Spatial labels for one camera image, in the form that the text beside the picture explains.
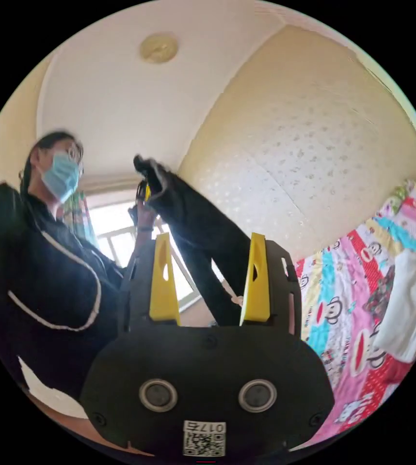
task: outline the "bed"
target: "bed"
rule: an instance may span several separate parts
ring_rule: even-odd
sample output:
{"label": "bed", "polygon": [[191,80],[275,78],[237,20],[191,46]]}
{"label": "bed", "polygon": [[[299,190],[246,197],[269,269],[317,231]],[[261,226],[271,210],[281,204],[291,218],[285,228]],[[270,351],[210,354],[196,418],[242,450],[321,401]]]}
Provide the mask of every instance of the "bed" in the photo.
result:
{"label": "bed", "polygon": [[396,188],[370,219],[296,263],[302,338],[321,357],[336,403],[311,446],[357,425],[394,392],[411,365],[373,347],[390,296],[394,258],[416,251],[416,183]]}

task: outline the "label sticker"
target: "label sticker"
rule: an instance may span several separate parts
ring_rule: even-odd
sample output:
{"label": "label sticker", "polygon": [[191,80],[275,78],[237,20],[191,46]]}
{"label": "label sticker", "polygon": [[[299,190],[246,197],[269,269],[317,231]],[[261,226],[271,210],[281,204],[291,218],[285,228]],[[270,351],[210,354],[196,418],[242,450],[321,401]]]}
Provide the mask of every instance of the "label sticker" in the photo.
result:
{"label": "label sticker", "polygon": [[224,457],[226,423],[185,420],[183,454],[190,457]]}

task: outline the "woman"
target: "woman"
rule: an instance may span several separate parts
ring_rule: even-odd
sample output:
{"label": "woman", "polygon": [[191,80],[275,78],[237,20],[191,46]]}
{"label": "woman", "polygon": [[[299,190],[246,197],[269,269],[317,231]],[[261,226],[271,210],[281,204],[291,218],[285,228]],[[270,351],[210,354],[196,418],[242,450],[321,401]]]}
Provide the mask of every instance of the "woman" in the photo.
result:
{"label": "woman", "polygon": [[[59,206],[78,187],[82,155],[73,135],[52,132],[30,151],[20,193],[0,184],[0,358],[17,384],[56,422],[119,449],[90,421],[59,414],[31,396],[18,359],[43,384],[77,400],[93,359],[117,336],[124,270],[56,220]],[[155,213],[139,202],[131,260],[151,239],[154,220]]]}

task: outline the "black hair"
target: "black hair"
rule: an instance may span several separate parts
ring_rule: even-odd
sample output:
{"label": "black hair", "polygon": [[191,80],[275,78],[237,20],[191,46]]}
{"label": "black hair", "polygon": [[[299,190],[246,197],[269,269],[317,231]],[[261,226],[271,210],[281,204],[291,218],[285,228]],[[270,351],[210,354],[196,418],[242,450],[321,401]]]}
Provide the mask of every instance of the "black hair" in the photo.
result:
{"label": "black hair", "polygon": [[80,150],[80,157],[83,154],[82,144],[73,136],[70,132],[67,131],[53,131],[45,136],[43,136],[37,143],[31,148],[29,156],[25,163],[24,170],[19,173],[20,179],[20,193],[21,195],[26,195],[29,190],[30,176],[32,174],[32,165],[30,163],[30,156],[35,149],[51,149],[54,144],[64,139],[72,139]]}

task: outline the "blue surgical mask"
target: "blue surgical mask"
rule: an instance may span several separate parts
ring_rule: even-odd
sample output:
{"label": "blue surgical mask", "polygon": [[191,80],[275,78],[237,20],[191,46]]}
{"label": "blue surgical mask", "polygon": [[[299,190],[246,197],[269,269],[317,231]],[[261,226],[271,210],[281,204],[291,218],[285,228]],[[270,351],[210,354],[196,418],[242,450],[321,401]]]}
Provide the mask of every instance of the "blue surgical mask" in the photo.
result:
{"label": "blue surgical mask", "polygon": [[61,203],[64,203],[79,185],[80,169],[70,159],[67,152],[56,152],[53,155],[51,168],[42,173],[43,184]]}

